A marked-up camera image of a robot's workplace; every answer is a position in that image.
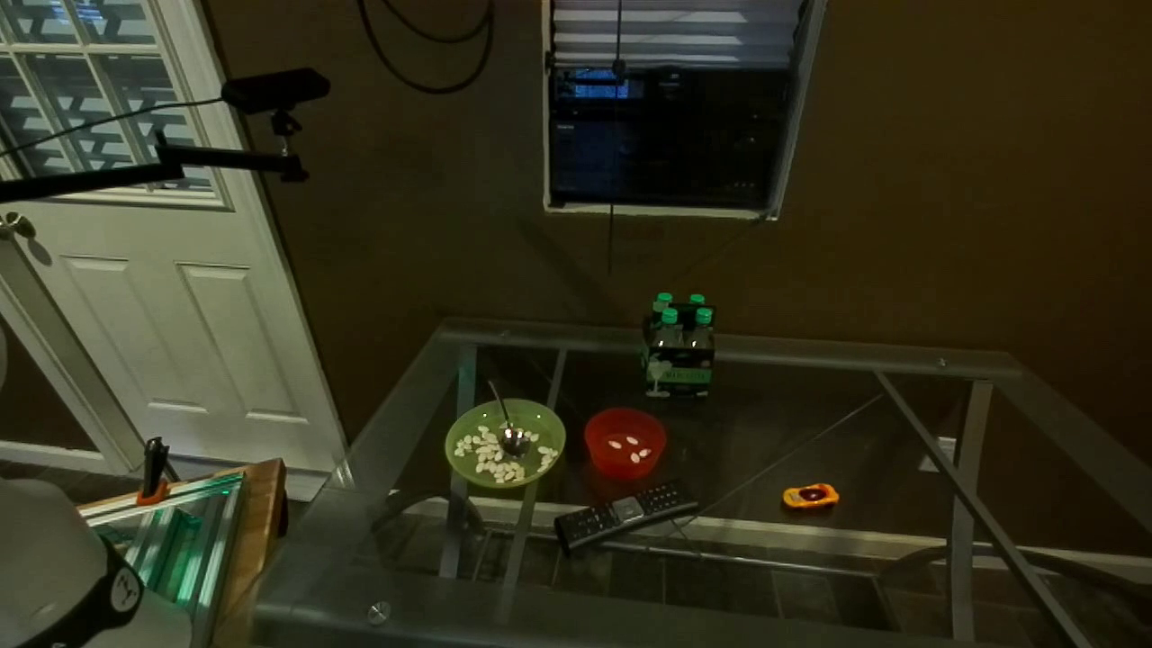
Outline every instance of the window frame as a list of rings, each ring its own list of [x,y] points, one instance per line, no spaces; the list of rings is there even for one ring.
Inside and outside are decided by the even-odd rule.
[[[792,160],[801,132],[801,115],[806,115],[806,94],[811,80],[816,68],[816,50],[819,50],[819,28],[829,14],[829,0],[806,0],[806,19],[800,33],[800,58],[796,58],[796,94],[787,103],[787,124],[782,135],[782,157],[776,171],[769,175],[769,189],[762,210],[716,210],[716,206],[614,206],[614,201],[568,201],[554,206],[549,201],[549,12],[554,0],[538,0],[538,60],[542,60],[542,82],[538,82],[538,140],[542,140],[542,217],[568,220],[568,217],[630,217],[630,220],[765,220],[776,223],[783,211],[787,183],[792,183]]]
[[[145,6],[148,20],[156,26],[152,50],[140,44],[97,46],[97,50],[157,52],[157,60],[165,63],[165,76],[172,82],[176,100],[220,96],[223,68],[214,63],[214,44],[213,44],[213,33],[207,33],[207,20],[205,20],[198,0],[138,0],[138,2]],[[43,44],[36,50],[85,58],[82,44]],[[234,115],[228,103],[198,103],[198,109],[182,109],[182,115],[186,115],[186,129],[198,146],[240,146],[240,140],[234,135],[238,124],[234,124]],[[0,164],[2,164],[8,180],[21,180],[16,164],[8,153],[0,157]],[[68,206],[97,201],[97,206],[163,206],[163,210],[234,210],[230,180],[220,168],[207,168],[207,175],[213,175],[213,189],[103,186],[103,189],[60,195],[56,201],[68,201]]]

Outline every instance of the glass tabletop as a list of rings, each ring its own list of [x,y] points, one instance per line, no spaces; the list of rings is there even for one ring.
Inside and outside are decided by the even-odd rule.
[[[490,398],[490,381],[564,420],[564,456],[531,487],[481,489],[447,460],[448,423]],[[586,420],[607,405],[645,410],[667,432],[639,482],[586,456]],[[1082,552],[1014,547],[1008,530],[1039,530],[1029,508],[997,478],[978,493],[1003,440],[1094,440],[1086,418],[1053,405],[1065,402],[1003,354],[782,337],[720,337],[714,397],[650,398],[637,331],[447,322],[274,560],[259,619],[271,643],[1089,642],[1116,625],[1106,613],[1131,619],[1131,607],[1123,594],[1106,613],[1068,606],[1086,594],[1082,580],[1068,594],[1065,566],[1099,574],[1099,590],[1116,584]],[[1045,435],[1051,415],[1072,432]],[[1089,493],[1137,504],[1148,469],[1110,440],[1089,448],[1111,471],[1082,478]],[[558,544],[558,516],[621,511],[621,495],[658,482],[675,482],[693,511],[583,552]],[[832,482],[835,508],[782,504],[806,482]],[[1152,516],[1118,508],[1110,516],[1135,531],[1110,558],[1146,566]]]

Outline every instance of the wall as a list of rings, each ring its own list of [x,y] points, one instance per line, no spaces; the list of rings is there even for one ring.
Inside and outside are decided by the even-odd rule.
[[[404,6],[448,33],[477,0]],[[531,0],[498,0],[458,96],[387,80],[351,2],[207,12],[230,70],[333,82],[300,111],[312,180],[271,196],[349,432],[447,314],[633,322],[656,288],[705,288],[727,331],[1010,350],[1152,456],[1152,2],[832,0],[776,225],[548,223]],[[369,14],[414,76],[475,58]]]

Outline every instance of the plate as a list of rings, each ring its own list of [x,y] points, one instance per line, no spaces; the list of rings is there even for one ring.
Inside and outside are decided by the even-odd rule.
[[[465,410],[444,440],[447,465],[481,489],[519,489],[542,478],[564,453],[564,420],[535,398],[504,398],[507,418],[524,432],[519,456],[500,448],[500,402]]]

